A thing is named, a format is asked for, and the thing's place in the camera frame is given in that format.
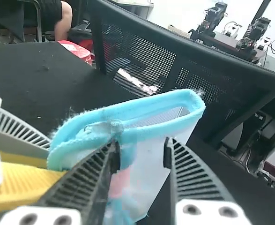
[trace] pink fabric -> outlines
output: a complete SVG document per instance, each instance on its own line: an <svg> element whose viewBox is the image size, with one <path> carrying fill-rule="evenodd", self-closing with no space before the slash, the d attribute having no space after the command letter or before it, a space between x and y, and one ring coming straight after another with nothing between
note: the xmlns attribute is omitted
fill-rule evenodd
<svg viewBox="0 0 275 225"><path fill-rule="evenodd" d="M123 193L123 189L129 183L130 178L130 166L122 171L118 171L112 175L108 196L110 198L120 198Z"/></svg>

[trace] black table surface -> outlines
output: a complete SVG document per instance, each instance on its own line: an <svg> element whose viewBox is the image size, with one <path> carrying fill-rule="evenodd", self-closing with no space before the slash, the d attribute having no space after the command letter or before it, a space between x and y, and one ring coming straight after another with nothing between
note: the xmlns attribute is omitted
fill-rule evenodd
<svg viewBox="0 0 275 225"><path fill-rule="evenodd" d="M2 106L45 134L72 113L136 98L57 43L0 45ZM275 225L275 191L191 136L187 146L216 173L253 225ZM169 225L170 182L138 225Z"/></svg>

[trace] chair leg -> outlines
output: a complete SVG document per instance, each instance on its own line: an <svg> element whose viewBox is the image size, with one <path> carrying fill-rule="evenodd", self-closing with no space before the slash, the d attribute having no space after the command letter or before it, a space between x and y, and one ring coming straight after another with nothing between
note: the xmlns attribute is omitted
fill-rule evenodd
<svg viewBox="0 0 275 225"><path fill-rule="evenodd" d="M42 17L41 17L41 8L37 0L33 0L33 4L37 11L37 42L42 42Z"/></svg>

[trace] office chair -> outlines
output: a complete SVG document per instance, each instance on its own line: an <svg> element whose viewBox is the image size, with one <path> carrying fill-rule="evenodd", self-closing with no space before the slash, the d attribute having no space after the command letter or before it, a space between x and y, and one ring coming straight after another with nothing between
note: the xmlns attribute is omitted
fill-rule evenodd
<svg viewBox="0 0 275 225"><path fill-rule="evenodd" d="M137 97L180 88L201 92L207 109L194 134L212 146L275 97L273 71L195 43L107 0L89 1L88 10L97 68Z"/></svg>

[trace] white mesh bag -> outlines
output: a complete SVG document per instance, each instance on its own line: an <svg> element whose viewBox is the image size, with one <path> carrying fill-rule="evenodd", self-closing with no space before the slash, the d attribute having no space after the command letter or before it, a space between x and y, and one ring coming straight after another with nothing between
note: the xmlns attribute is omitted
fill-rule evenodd
<svg viewBox="0 0 275 225"><path fill-rule="evenodd" d="M193 91L173 90L84 112L60 127L50 144L48 168L72 168L112 137L121 146L121 168L112 176L105 224L132 224L146 216L165 182L167 136L186 143L205 104Z"/></svg>

